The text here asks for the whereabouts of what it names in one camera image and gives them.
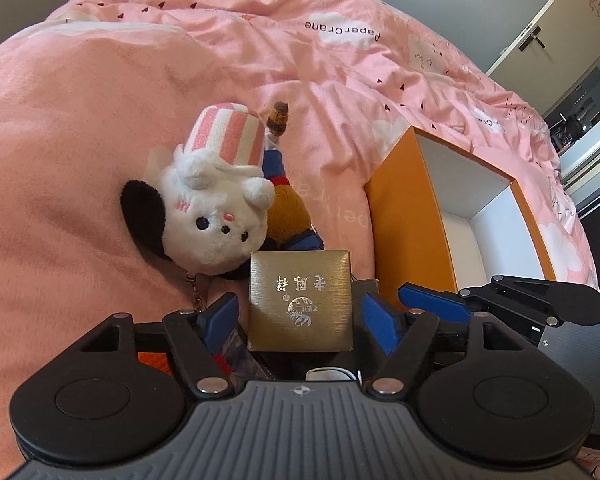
white door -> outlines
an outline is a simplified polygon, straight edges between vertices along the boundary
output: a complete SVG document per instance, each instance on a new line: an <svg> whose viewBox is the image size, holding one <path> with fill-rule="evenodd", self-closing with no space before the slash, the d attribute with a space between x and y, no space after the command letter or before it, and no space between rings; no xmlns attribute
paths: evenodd
<svg viewBox="0 0 600 480"><path fill-rule="evenodd" d="M600 62L600 0L549 0L487 75L546 116Z"/></svg>

metal screw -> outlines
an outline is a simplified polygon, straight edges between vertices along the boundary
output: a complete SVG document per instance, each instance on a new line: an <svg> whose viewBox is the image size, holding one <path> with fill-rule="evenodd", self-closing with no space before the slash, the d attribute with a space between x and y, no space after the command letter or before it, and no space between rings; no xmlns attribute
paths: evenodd
<svg viewBox="0 0 600 480"><path fill-rule="evenodd" d="M376 379L371 385L372 388L381 395L393 395L401 392L404 388L401 380L392 377L382 377Z"/></svg>
<svg viewBox="0 0 600 480"><path fill-rule="evenodd" d="M196 386L204 394L219 394L229 387L229 383L222 377L205 377Z"/></svg>

pink duvet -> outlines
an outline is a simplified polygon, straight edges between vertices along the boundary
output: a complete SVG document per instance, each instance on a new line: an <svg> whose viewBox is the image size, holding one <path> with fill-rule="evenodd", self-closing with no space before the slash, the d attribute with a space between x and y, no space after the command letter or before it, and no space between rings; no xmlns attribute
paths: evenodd
<svg viewBox="0 0 600 480"><path fill-rule="evenodd" d="M414 124L515 176L558 279L596 285L540 116L405 13L378 0L72 0L0 46L0 478L21 462L8 400L22 381L112 312L154 321L189 304L182 274L128 236L123 184L207 105L265 114L277 100L290 104L291 183L357 277L374 273L363 186Z"/></svg>

orange box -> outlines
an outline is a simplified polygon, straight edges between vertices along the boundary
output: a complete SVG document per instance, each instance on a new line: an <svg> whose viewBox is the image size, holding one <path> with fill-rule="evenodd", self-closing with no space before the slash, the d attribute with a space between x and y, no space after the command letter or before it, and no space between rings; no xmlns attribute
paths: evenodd
<svg viewBox="0 0 600 480"><path fill-rule="evenodd" d="M439 292L496 274L555 280L520 185L469 152L411 127L365 186L380 294L405 282Z"/></svg>

black round pad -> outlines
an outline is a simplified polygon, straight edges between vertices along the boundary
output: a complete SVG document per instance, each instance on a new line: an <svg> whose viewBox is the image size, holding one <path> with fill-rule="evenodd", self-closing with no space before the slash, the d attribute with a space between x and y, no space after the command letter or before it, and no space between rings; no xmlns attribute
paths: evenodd
<svg viewBox="0 0 600 480"><path fill-rule="evenodd" d="M92 377L62 388L56 395L56 406L70 417L95 420L115 415L130 399L131 393L124 384Z"/></svg>
<svg viewBox="0 0 600 480"><path fill-rule="evenodd" d="M527 418L544 410L549 398L541 386L519 377L492 377L474 388L476 404L493 415Z"/></svg>
<svg viewBox="0 0 600 480"><path fill-rule="evenodd" d="M549 466L572 458L589 433L588 391L533 345L520 345L519 350L473 346L463 361L434 373L418 392L424 426L464 460Z"/></svg>
<svg viewBox="0 0 600 480"><path fill-rule="evenodd" d="M31 458L67 466L119 463L162 443L185 413L178 383L119 352L72 352L26 381L11 424Z"/></svg>

